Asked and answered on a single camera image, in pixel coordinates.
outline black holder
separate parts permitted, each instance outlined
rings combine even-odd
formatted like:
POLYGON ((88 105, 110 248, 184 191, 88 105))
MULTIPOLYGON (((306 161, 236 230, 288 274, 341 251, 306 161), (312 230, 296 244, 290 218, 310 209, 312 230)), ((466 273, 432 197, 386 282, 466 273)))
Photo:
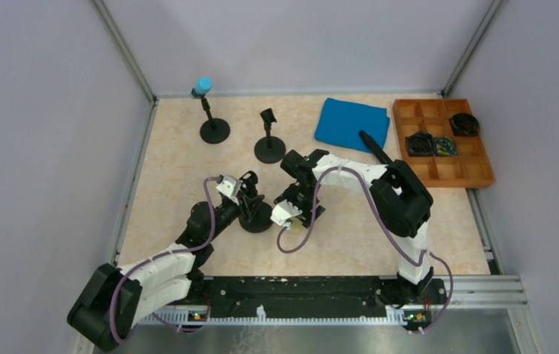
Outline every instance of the black holder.
POLYGON ((286 144, 277 136, 271 136, 271 123, 277 122, 273 109, 267 108, 260 112, 262 121, 264 121, 264 131, 266 136, 256 143, 254 153, 256 159, 265 164, 274 164, 281 160, 286 154, 286 144))
POLYGON ((449 118, 454 136, 478 136, 479 121, 474 115, 468 113, 454 114, 449 118))
POLYGON ((221 118, 212 117, 212 113, 210 113, 210 104, 204 96, 201 97, 201 107, 208 116, 208 120, 204 122, 201 125, 201 129, 199 129, 201 139, 208 144, 218 144, 225 141, 230 132, 229 124, 221 118))
POLYGON ((238 222, 245 231, 251 232, 252 234, 259 234, 268 230, 271 225, 273 225, 273 221, 271 221, 272 212, 273 208, 270 205, 265 202, 260 202, 254 217, 251 218, 250 221, 247 221, 244 215, 241 215, 238 218, 238 222))

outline round black base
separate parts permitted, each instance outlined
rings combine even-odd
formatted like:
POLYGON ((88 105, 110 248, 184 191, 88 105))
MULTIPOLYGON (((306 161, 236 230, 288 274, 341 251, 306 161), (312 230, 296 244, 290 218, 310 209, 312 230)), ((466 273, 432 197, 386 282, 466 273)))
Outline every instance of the round black base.
POLYGON ((251 232, 252 234, 258 234, 260 232, 264 232, 268 230, 269 227, 273 224, 271 221, 271 213, 273 212, 273 208, 265 202, 262 202, 258 206, 258 210, 256 211, 256 215, 251 219, 251 221, 246 222, 243 218, 238 218, 238 222, 240 225, 245 229, 247 232, 251 232))
POLYGON ((277 136, 271 137, 271 148, 266 145, 266 137, 258 140, 254 147, 256 159, 264 162, 265 164, 274 164, 281 160, 286 154, 286 145, 277 136))
POLYGON ((221 118, 214 118, 216 129, 212 129, 209 120, 204 122, 199 129, 199 135, 208 144, 218 144, 229 136, 229 124, 221 118))

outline metal floor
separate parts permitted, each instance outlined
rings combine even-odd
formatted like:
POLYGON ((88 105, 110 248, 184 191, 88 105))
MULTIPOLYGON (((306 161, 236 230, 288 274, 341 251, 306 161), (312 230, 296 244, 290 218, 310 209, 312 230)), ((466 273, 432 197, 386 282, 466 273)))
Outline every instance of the metal floor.
POLYGON ((128 353, 519 353, 506 310, 448 310, 424 336, 393 326, 206 327, 145 325, 112 351, 128 353))

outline black stand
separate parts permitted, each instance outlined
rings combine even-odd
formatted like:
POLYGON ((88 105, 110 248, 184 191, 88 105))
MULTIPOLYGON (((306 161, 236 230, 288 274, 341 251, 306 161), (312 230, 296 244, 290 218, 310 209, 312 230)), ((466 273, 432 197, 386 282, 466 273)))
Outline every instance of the black stand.
POLYGON ((212 118, 210 104, 205 97, 201 98, 201 107, 206 112, 208 120, 201 125, 199 135, 208 144, 218 144, 229 136, 229 124, 221 118, 212 118))
POLYGON ((271 136, 271 123, 277 122, 273 110, 267 108, 260 112, 260 116, 264 121, 264 131, 266 137, 258 140, 254 147, 256 159, 265 164, 274 164, 281 160, 286 154, 286 145, 277 136, 271 136))
POLYGON ((251 232, 252 234, 258 234, 268 230, 268 228, 273 225, 273 221, 271 221, 272 212, 273 208, 270 205, 265 202, 261 202, 254 214, 254 217, 251 218, 250 221, 246 221, 243 215, 241 215, 238 218, 238 222, 245 231, 251 232))

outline cable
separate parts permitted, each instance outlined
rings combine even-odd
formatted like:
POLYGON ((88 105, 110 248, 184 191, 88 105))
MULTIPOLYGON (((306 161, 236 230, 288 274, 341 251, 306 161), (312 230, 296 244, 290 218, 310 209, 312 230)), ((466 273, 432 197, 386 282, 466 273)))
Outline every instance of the cable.
POLYGON ((127 273, 125 273, 125 275, 123 276, 123 278, 121 278, 119 283, 117 283, 117 286, 114 288, 114 292, 112 293, 112 298, 110 300, 110 309, 109 309, 109 312, 108 312, 108 321, 110 322, 110 332, 112 333, 112 337, 114 338, 114 340, 117 343, 123 344, 123 343, 127 342, 129 340, 129 338, 131 338, 132 333, 134 331, 134 328, 136 328, 136 326, 134 326, 134 328, 132 328, 130 333, 128 333, 128 335, 125 338, 121 338, 119 336, 118 332, 117 332, 117 326, 114 324, 114 320, 115 320, 114 313, 115 313, 115 310, 117 308, 117 298, 119 297, 119 292, 121 291, 121 287, 123 286, 123 283, 136 270, 138 270, 142 266, 146 266, 147 264, 149 264, 153 260, 157 260, 159 258, 163 258, 163 257, 166 257, 168 255, 175 254, 175 253, 185 253, 185 252, 199 251, 200 249, 208 246, 212 242, 212 238, 215 235, 216 220, 215 220, 215 207, 214 207, 214 205, 212 205, 212 199, 210 198, 210 192, 208 191, 208 182, 210 182, 210 181, 220 181, 220 180, 221 180, 221 177, 208 177, 204 180, 204 192, 206 193, 206 200, 208 202, 208 209, 210 211, 210 233, 208 234, 208 238, 206 239, 206 241, 204 243, 202 243, 201 245, 192 247, 190 249, 176 249, 176 250, 172 250, 172 251, 165 251, 165 252, 157 254, 153 257, 147 258, 146 260, 143 260, 139 264, 132 267, 132 269, 130 269, 127 273))
POLYGON ((415 330, 414 332, 412 332, 412 334, 425 334, 427 333, 431 328, 434 327, 434 325, 436 323, 438 323, 438 321, 440 320, 440 317, 442 316, 442 314, 445 312, 445 310, 449 307, 449 303, 451 303, 451 298, 454 295, 454 274, 451 271, 451 268, 449 268, 449 264, 447 264, 445 262, 444 259, 438 257, 437 255, 429 252, 429 255, 434 258, 435 260, 437 260, 438 262, 442 263, 443 266, 445 266, 445 269, 447 270, 447 274, 449 276, 449 295, 447 296, 447 299, 445 300, 445 304, 442 306, 442 309, 440 310, 440 312, 436 315, 436 318, 434 319, 434 321, 431 321, 431 323, 421 329, 421 330, 415 330))
MULTIPOLYGON (((343 171, 347 171, 351 174, 353 174, 358 181, 360 182, 360 185, 362 186, 362 190, 364 191, 364 195, 367 197, 367 201, 369 202, 369 207, 371 208, 371 211, 373 213, 373 215, 375 216, 375 219, 377 220, 379 227, 382 229, 383 233, 386 235, 386 238, 388 238, 388 241, 392 244, 393 247, 395 247, 395 250, 397 250, 397 252, 399 252, 399 254, 401 254, 401 257, 403 257, 404 260, 407 260, 408 263, 412 264, 415 267, 420 267, 421 264, 423 264, 423 258, 425 257, 425 253, 427 253, 426 249, 421 250, 419 257, 418 257, 418 262, 415 262, 412 258, 410 258, 410 256, 408 256, 407 253, 405 253, 404 250, 401 249, 401 247, 397 244, 397 241, 393 238, 393 236, 390 234, 390 231, 388 231, 388 229, 386 228, 386 225, 384 225, 383 221, 381 220, 381 216, 379 216, 379 212, 377 210, 377 207, 375 206, 375 202, 372 199, 371 196, 371 192, 369 192, 369 188, 367 187, 367 183, 364 181, 364 178, 362 178, 362 175, 360 175, 360 173, 358 173, 358 171, 349 168, 349 167, 341 167, 341 169, 343 171)), ((319 195, 319 189, 321 188, 321 183, 323 182, 323 178, 325 176, 327 176, 328 173, 331 173, 333 171, 338 171, 338 167, 330 167, 328 169, 326 169, 325 171, 323 171, 323 173, 320 175, 319 179, 316 180, 316 185, 314 186, 314 197, 312 200, 312 222, 310 223, 310 226, 308 227, 308 232, 306 232, 305 237, 303 239, 303 241, 301 241, 301 243, 295 247, 294 249, 289 249, 286 250, 284 248, 281 247, 280 245, 280 239, 282 237, 282 234, 284 233, 284 231, 286 230, 286 228, 282 228, 279 231, 279 234, 277 234, 277 248, 279 249, 280 252, 285 253, 285 254, 290 254, 290 253, 294 253, 299 251, 303 246, 305 246, 305 244, 307 243, 308 239, 310 238, 310 235, 312 234, 312 231, 314 230, 314 221, 316 219, 316 207, 318 206, 316 203, 316 200, 318 198, 319 195)))
MULTIPOLYGON (((383 221, 381 220, 381 216, 379 215, 377 207, 375 206, 375 202, 373 201, 371 193, 370 193, 370 191, 367 187, 367 183, 364 181, 364 178, 362 178, 362 175, 360 175, 360 173, 358 173, 358 171, 356 171, 352 168, 349 168, 349 167, 342 166, 340 168, 344 171, 347 171, 347 172, 353 174, 358 179, 358 181, 360 182, 360 185, 362 186, 362 191, 364 191, 364 196, 367 197, 367 201, 369 202, 369 207, 371 208, 371 211, 372 211, 373 215, 375 216, 375 219, 377 220, 377 222, 379 224, 379 227, 382 229, 383 233, 386 235, 386 238, 388 238, 388 241, 392 244, 392 246, 395 248, 395 250, 397 250, 397 252, 401 255, 401 257, 403 257, 404 260, 408 261, 408 263, 412 264, 415 267, 420 267, 423 264, 423 258, 425 257, 425 254, 429 253, 429 255, 432 258, 434 258, 438 262, 442 263, 443 266, 445 266, 445 269, 447 270, 447 273, 448 273, 448 276, 449 276, 449 284, 450 284, 449 295, 447 296, 447 299, 445 300, 445 304, 443 305, 442 310, 440 310, 440 312, 436 315, 436 318, 434 319, 434 321, 432 321, 429 326, 423 328, 422 330, 413 332, 413 333, 422 333, 422 334, 427 333, 427 330, 431 329, 440 320, 441 315, 445 312, 445 310, 449 306, 449 303, 451 302, 451 297, 453 296, 454 276, 453 276, 453 272, 451 272, 451 268, 449 268, 449 264, 447 264, 444 259, 442 259, 442 258, 438 257, 437 255, 431 253, 427 249, 422 249, 420 251, 418 262, 415 262, 412 258, 410 258, 410 256, 408 256, 408 254, 405 253, 405 251, 402 250, 401 247, 397 244, 397 241, 393 238, 390 231, 388 231, 388 229, 386 228, 386 225, 384 225, 383 221)), ((286 253, 286 254, 294 253, 294 252, 299 251, 303 246, 305 246, 306 242, 310 238, 310 234, 312 233, 312 230, 314 230, 314 221, 316 219, 316 207, 317 207, 316 200, 317 200, 317 197, 319 195, 319 188, 321 187, 321 183, 323 181, 323 178, 328 173, 331 173, 332 171, 337 171, 337 170, 338 170, 338 167, 330 167, 330 168, 326 169, 320 175, 319 179, 316 180, 316 186, 314 187, 314 197, 313 197, 313 201, 312 201, 312 222, 310 223, 310 227, 308 227, 308 232, 306 233, 303 241, 297 247, 295 247, 294 249, 284 250, 280 245, 280 238, 282 237, 282 234, 286 230, 286 227, 283 227, 282 230, 279 231, 279 234, 277 234, 277 248, 282 253, 286 253)))

